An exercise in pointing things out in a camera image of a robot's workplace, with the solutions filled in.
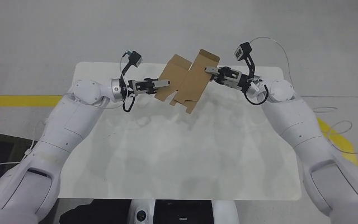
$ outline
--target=white cable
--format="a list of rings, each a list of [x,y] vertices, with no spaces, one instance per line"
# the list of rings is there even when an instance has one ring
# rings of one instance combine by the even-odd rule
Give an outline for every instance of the white cable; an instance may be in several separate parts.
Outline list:
[[[290,77],[290,79],[291,79],[291,84],[292,84],[289,57],[287,56],[287,53],[286,53],[284,47],[283,47],[281,44],[279,44],[279,42],[277,42],[276,40],[274,40],[274,39],[272,39],[272,38],[270,38],[270,37],[268,37],[268,36],[259,36],[258,38],[255,38],[255,39],[251,40],[249,43],[251,44],[251,43],[254,42],[255,40],[257,40],[257,39],[262,39],[262,38],[272,40],[272,41],[275,42],[278,46],[280,46],[280,48],[284,51],[285,56],[286,56],[286,60],[287,60],[287,66],[289,67],[289,77]]]
[[[320,107],[317,107],[317,108],[313,108],[313,112],[315,112],[315,113],[331,113],[331,112],[336,111],[336,110],[338,110],[338,108],[336,108],[336,107],[334,107],[334,106],[320,106]],[[343,131],[341,131],[341,132],[331,133],[332,130],[333,130],[333,128],[334,128],[335,126],[337,126],[337,125],[339,125],[339,124],[341,124],[341,123],[343,123],[343,122],[349,123],[349,125],[350,125],[349,128],[347,128],[346,130],[343,130]],[[340,150],[338,147],[336,147],[336,145],[335,145],[335,144],[330,140],[330,138],[329,138],[330,136],[333,136],[333,135],[347,133],[347,132],[349,132],[349,131],[352,129],[352,127],[353,127],[353,123],[352,123],[351,121],[349,121],[349,120],[341,120],[340,122],[337,122],[337,123],[335,123],[334,125],[332,125],[327,132],[322,132],[322,133],[326,134],[326,139],[327,139],[327,141],[328,141],[336,150],[338,150],[338,151],[340,151],[340,152],[342,152],[342,153],[356,155],[356,154],[358,154],[358,152],[346,152],[346,151]]]
[[[28,148],[28,149],[25,151],[24,156],[23,156],[23,158],[22,158],[22,160],[21,160],[20,162],[22,162],[22,161],[32,152],[32,149],[34,148],[34,144],[35,144],[36,129],[37,129],[37,126],[39,125],[40,122],[41,122],[43,125],[46,125],[42,120],[39,120],[39,122],[35,125],[34,132],[33,132],[33,135],[32,135],[31,146],[30,146],[30,148]],[[3,162],[3,163],[0,163],[0,165],[19,164],[20,162]]]
[[[7,164],[19,164],[20,162],[3,162],[0,165],[7,165]]]
[[[284,48],[282,47],[282,45],[279,44],[276,40],[274,40],[274,39],[272,39],[272,38],[270,38],[270,37],[267,37],[267,36],[259,36],[258,38],[255,38],[255,39],[251,40],[249,43],[251,44],[253,41],[255,41],[255,40],[257,40],[257,39],[261,39],[261,38],[265,38],[265,39],[272,40],[272,41],[275,42],[278,46],[280,46],[280,48],[284,51],[285,56],[286,56],[286,60],[287,60],[287,65],[288,65],[288,68],[289,68],[289,77],[290,77],[290,79],[291,79],[291,84],[292,84],[292,78],[291,78],[291,72],[290,72],[290,62],[289,62],[289,58],[288,58],[288,56],[287,56],[287,53],[286,53],[285,49],[284,49]],[[327,111],[317,111],[317,109],[328,109],[328,110],[327,110]],[[338,109],[338,108],[333,107],[333,106],[320,106],[320,107],[317,107],[317,108],[313,108],[313,112],[315,112],[315,113],[330,113],[330,112],[333,112],[333,111],[335,111],[335,110],[337,110],[337,109]],[[350,127],[347,128],[346,130],[342,131],[342,132],[337,132],[337,133],[333,133],[333,134],[332,134],[331,131],[333,130],[333,127],[335,127],[336,125],[341,124],[341,123],[343,123],[343,122],[349,123],[349,124],[350,124]],[[332,135],[344,134],[344,133],[350,131],[350,130],[352,129],[352,127],[353,127],[353,124],[352,124],[352,122],[349,121],[349,120],[342,120],[342,121],[340,121],[340,122],[337,122],[337,123],[335,123],[334,125],[332,125],[332,126],[329,128],[329,130],[328,130],[327,133],[325,133],[325,134],[326,134],[326,139],[332,144],[332,146],[333,146],[336,150],[338,150],[338,151],[340,151],[340,152],[343,152],[343,153],[346,153],[346,154],[356,155],[356,154],[358,154],[358,152],[346,152],[346,151],[340,150],[340,149],[337,148],[337,147],[335,146],[335,144],[329,139],[329,137],[332,136]]]

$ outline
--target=cardboard box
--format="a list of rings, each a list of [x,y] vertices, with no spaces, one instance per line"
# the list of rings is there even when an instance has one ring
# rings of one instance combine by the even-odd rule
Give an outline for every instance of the cardboard box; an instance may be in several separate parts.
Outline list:
[[[165,101],[173,92],[178,91],[181,83],[184,81],[186,74],[191,66],[191,62],[175,54],[164,68],[159,80],[170,80],[168,87],[160,88],[154,96],[158,100]]]
[[[174,55],[159,77],[160,80],[170,80],[170,85],[158,90],[155,98],[164,101],[170,94],[178,91],[170,104],[174,106],[179,102],[191,114],[211,79],[211,75],[204,71],[205,67],[216,67],[219,61],[218,56],[201,49],[189,69],[191,62]]]

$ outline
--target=wire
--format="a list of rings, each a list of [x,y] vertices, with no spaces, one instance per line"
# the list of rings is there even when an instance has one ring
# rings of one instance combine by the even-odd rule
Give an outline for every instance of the wire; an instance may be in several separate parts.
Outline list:
[[[41,122],[43,125],[46,125],[45,122],[43,122],[42,120],[39,120],[39,121],[38,121],[38,123],[36,124],[36,126],[35,126],[35,128],[34,128],[34,133],[33,133],[33,135],[32,135],[32,142],[31,142],[31,146],[30,146],[29,150],[32,150],[32,149],[34,148],[36,128],[37,128],[37,126],[40,124],[40,122]]]
[[[288,68],[289,68],[289,77],[290,77],[290,80],[291,80],[291,84],[293,85],[293,83],[292,83],[292,78],[291,78],[291,70],[290,70],[289,57],[287,56],[287,53],[286,53],[284,47],[283,47],[281,44],[279,44],[279,42],[277,42],[276,40],[274,40],[274,39],[272,39],[272,38],[270,38],[270,37],[268,37],[268,36],[259,36],[258,38],[255,38],[255,39],[251,40],[249,43],[251,44],[251,43],[254,42],[255,40],[257,40],[257,39],[263,39],[263,38],[264,38],[264,39],[272,40],[272,41],[275,42],[278,46],[280,46],[280,48],[284,51],[285,56],[286,56],[286,60],[287,60],[287,66],[288,66]]]
[[[20,162],[3,162],[0,165],[7,165],[7,164],[19,164]]]
[[[262,100],[261,102],[255,103],[255,102],[250,101],[250,100],[248,99],[246,93],[244,92],[245,99],[246,99],[250,104],[255,105],[255,106],[263,104],[263,103],[267,100],[267,98],[269,98],[269,90],[267,89],[267,86],[264,85],[264,88],[265,88],[265,90],[266,90],[266,96],[265,96],[264,100]]]
[[[327,111],[317,111],[317,110],[319,110],[319,109],[329,109],[329,110],[327,110]],[[338,108],[336,108],[336,107],[334,107],[334,106],[320,106],[320,107],[317,107],[317,108],[313,108],[313,112],[315,112],[315,113],[331,113],[331,112],[336,111],[336,110],[338,110]],[[334,128],[335,126],[337,126],[337,125],[339,125],[339,124],[341,124],[341,123],[344,123],[344,122],[349,123],[349,125],[350,125],[346,130],[343,130],[343,131],[341,131],[341,132],[331,133],[331,132],[333,131],[333,128]],[[335,123],[334,125],[332,125],[327,132],[322,132],[322,133],[326,134],[326,139],[327,139],[327,141],[329,141],[330,144],[331,144],[336,150],[338,150],[338,151],[340,151],[340,152],[342,152],[342,153],[346,153],[346,154],[358,155],[358,152],[346,152],[346,151],[344,151],[344,150],[339,149],[339,148],[330,140],[330,138],[329,138],[330,136],[333,136],[333,135],[347,133],[347,132],[349,132],[352,128],[353,128],[353,123],[352,123],[351,121],[349,121],[349,120],[341,120],[340,122],[337,122],[337,123]]]
[[[21,159],[20,162],[22,162],[22,161],[32,152],[32,149],[34,149],[36,129],[37,129],[37,126],[40,124],[40,122],[41,122],[43,125],[46,125],[42,120],[39,120],[38,123],[35,125],[34,132],[33,132],[33,135],[32,135],[31,146],[30,146],[30,148],[28,148],[28,149],[25,151],[24,156],[23,156],[23,158]],[[0,165],[19,164],[20,162],[3,162],[3,163],[0,163]]]
[[[283,47],[280,43],[278,43],[276,40],[274,40],[274,39],[272,39],[272,38],[270,38],[270,37],[268,37],[268,36],[259,36],[259,37],[257,37],[257,38],[254,38],[253,40],[251,40],[249,43],[251,44],[252,42],[254,42],[254,41],[257,40],[257,39],[269,39],[269,40],[272,40],[272,41],[275,42],[278,46],[280,46],[280,48],[284,51],[285,56],[286,56],[286,60],[287,60],[287,66],[288,66],[288,69],[289,69],[289,77],[290,77],[290,79],[291,79],[291,84],[293,85],[293,83],[292,83],[292,77],[291,77],[291,70],[290,70],[290,62],[289,62],[289,58],[288,58],[288,56],[287,56],[287,53],[286,53],[284,47]],[[327,111],[317,111],[317,109],[328,109],[328,110],[327,110]],[[336,110],[338,110],[338,108],[336,108],[336,107],[334,107],[334,106],[321,106],[321,107],[313,108],[313,112],[315,112],[315,113],[331,113],[331,112],[336,111]],[[342,132],[331,133],[331,131],[333,130],[333,127],[335,127],[335,126],[337,126],[338,124],[341,124],[341,123],[343,123],[343,122],[349,123],[349,124],[350,124],[350,127],[347,128],[346,130],[342,131]],[[337,148],[337,147],[335,146],[335,144],[329,139],[329,137],[332,136],[332,135],[347,133],[348,131],[350,131],[350,130],[352,129],[352,127],[353,127],[353,123],[352,123],[351,121],[349,121],[349,120],[342,120],[342,121],[340,121],[340,122],[337,122],[337,123],[335,123],[334,125],[332,125],[332,126],[329,128],[329,130],[328,130],[327,133],[325,133],[325,134],[326,134],[326,139],[332,144],[332,146],[333,146],[336,150],[338,150],[338,151],[340,151],[340,152],[343,152],[343,153],[346,153],[346,154],[358,155],[358,152],[346,152],[346,151],[340,150],[340,149]]]

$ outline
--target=circular sensor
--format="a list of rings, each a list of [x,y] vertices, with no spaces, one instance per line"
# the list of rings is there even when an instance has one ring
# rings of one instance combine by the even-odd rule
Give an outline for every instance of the circular sensor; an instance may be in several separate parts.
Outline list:
[[[139,212],[136,213],[136,219],[139,222],[143,222],[147,217],[146,212],[144,212],[143,210],[140,210]]]

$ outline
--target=black cable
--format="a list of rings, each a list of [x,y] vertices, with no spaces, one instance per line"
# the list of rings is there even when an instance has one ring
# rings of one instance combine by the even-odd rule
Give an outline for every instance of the black cable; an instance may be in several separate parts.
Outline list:
[[[132,98],[133,98],[133,99],[132,99],[132,102],[130,103],[130,106],[129,106],[128,109],[125,108],[125,103],[122,105],[123,110],[124,110],[125,112],[127,112],[127,113],[132,110],[132,107],[133,107],[133,104],[134,104],[134,101],[135,101],[135,97],[132,97]]]
[[[245,99],[246,99],[250,104],[255,105],[255,106],[263,104],[263,103],[267,100],[267,98],[269,98],[269,90],[268,90],[267,86],[264,85],[264,88],[265,88],[265,90],[266,90],[266,96],[265,96],[265,99],[262,100],[261,102],[255,103],[255,102],[250,101],[250,100],[247,98],[246,93],[244,93]]]

